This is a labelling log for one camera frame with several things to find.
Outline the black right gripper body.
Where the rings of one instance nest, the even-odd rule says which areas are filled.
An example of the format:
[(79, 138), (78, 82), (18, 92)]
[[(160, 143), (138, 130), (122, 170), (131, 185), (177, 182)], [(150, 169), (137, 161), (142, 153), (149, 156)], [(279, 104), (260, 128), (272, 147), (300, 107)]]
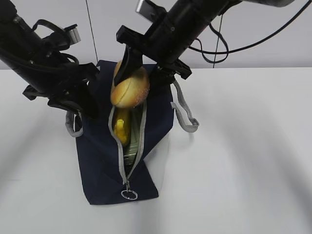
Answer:
[(126, 26), (116, 33), (119, 43), (136, 48), (143, 55), (155, 61), (161, 69), (179, 74), (183, 79), (191, 75), (188, 65), (179, 60), (186, 45), (178, 42), (176, 28), (166, 15), (160, 16), (143, 35)]

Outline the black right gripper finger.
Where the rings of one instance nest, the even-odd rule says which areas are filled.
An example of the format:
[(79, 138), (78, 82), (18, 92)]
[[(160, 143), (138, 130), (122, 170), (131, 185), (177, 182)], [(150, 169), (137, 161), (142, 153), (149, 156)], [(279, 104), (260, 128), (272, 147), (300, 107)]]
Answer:
[(114, 85), (118, 85), (128, 79), (143, 65), (143, 54), (136, 48), (125, 47), (124, 56), (117, 74), (114, 77)]
[(160, 88), (173, 84), (175, 76), (170, 71), (161, 69), (157, 65), (148, 65), (148, 79), (150, 84), (148, 94), (151, 94)]

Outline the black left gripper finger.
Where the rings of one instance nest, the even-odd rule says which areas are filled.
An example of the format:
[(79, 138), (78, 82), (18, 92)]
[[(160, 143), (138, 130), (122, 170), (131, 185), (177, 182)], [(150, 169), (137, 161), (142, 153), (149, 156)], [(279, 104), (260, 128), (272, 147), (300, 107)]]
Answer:
[(76, 110), (92, 119), (99, 117), (98, 104), (86, 83), (75, 86), (70, 91), (70, 96), (72, 105)]
[(49, 99), (48, 106), (62, 109), (65, 111), (78, 113), (80, 111), (80, 106), (75, 100), (72, 99)]

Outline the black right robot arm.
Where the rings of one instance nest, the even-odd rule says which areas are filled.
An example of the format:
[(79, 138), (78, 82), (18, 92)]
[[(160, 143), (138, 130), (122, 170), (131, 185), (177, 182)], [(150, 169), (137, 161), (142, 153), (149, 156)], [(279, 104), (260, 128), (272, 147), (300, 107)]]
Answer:
[(175, 75), (187, 79), (192, 71), (180, 56), (207, 27), (212, 26), (211, 22), (217, 16), (240, 3), (239, 0), (178, 0), (167, 11), (151, 0), (139, 0), (136, 12), (152, 24), (145, 34), (124, 25), (117, 31), (117, 41), (126, 47), (114, 85), (142, 67), (143, 56), (156, 62), (149, 74), (153, 89), (173, 83)]

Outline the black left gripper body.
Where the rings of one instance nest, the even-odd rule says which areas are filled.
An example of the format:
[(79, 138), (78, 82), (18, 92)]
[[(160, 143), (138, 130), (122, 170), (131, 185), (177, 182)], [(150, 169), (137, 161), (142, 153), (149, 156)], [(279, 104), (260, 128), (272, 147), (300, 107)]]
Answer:
[(77, 85), (94, 81), (99, 70), (93, 63), (80, 64), (70, 54), (40, 48), (22, 57), (23, 78), (28, 86), (23, 95), (29, 100), (37, 97), (70, 99), (70, 91)]

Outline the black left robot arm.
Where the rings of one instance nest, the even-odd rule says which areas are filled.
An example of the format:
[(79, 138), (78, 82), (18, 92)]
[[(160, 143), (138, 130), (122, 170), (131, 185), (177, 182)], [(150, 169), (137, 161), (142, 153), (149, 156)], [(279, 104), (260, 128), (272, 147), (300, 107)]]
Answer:
[(66, 50), (80, 41), (77, 25), (62, 28), (39, 19), (30, 27), (10, 0), (0, 2), (0, 59), (28, 86), (29, 100), (48, 99), (48, 106), (97, 118), (99, 107), (88, 88), (99, 73)]

